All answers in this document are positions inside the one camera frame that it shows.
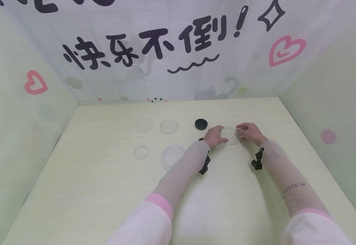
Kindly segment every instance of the hand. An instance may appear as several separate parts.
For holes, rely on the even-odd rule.
[[[205,141],[211,148],[227,143],[228,139],[220,137],[220,131],[222,129],[224,129],[224,127],[220,125],[209,129],[204,136],[203,141]]]
[[[242,135],[243,139],[253,141],[258,147],[268,139],[261,133],[258,127],[252,123],[242,123],[237,125],[236,131]]]

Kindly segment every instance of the person's right hand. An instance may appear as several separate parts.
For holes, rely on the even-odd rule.
[[[252,123],[242,123],[236,126],[238,134],[242,135],[242,138],[253,141],[258,147],[268,139],[261,133],[258,127]]]

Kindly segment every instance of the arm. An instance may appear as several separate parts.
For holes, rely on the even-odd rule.
[[[278,188],[290,217],[307,209],[315,209],[329,216],[328,210],[312,186],[292,164],[279,144],[263,136],[255,124],[239,124],[237,132],[265,149],[261,162]]]
[[[167,245],[170,242],[173,212],[177,209],[183,192],[203,167],[209,150],[228,141],[220,137],[222,128],[223,126],[216,126],[209,129],[202,141],[191,144],[107,245]]]
[[[255,124],[239,124],[237,132],[264,148],[261,162],[278,188],[291,217],[283,233],[283,244],[351,244],[279,144],[263,136]]]

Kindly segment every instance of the light green wall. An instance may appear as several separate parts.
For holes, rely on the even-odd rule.
[[[280,98],[356,209],[356,15]]]
[[[0,244],[77,107],[2,11],[0,7]],[[43,77],[46,92],[25,91],[29,70]]]

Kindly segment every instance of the cat illustration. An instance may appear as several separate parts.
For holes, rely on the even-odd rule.
[[[122,41],[126,47],[141,47],[141,40],[139,38],[132,38],[131,43],[125,41]],[[144,70],[140,67],[145,61],[145,56],[142,54],[139,54],[138,59],[134,59],[134,64],[131,69],[127,71],[127,77],[126,80],[129,82],[135,82],[139,81],[141,79],[144,79],[144,77],[151,75],[152,73],[152,65],[153,62],[156,60],[156,54],[154,52],[151,52],[148,55],[148,60],[146,62],[146,69],[147,71],[144,72]]]
[[[221,93],[216,95],[216,88],[211,86],[207,90],[195,90],[194,100],[224,100],[227,99],[235,90],[237,90],[239,84],[236,77],[227,77],[224,80],[225,83],[233,82],[234,87],[228,93]]]

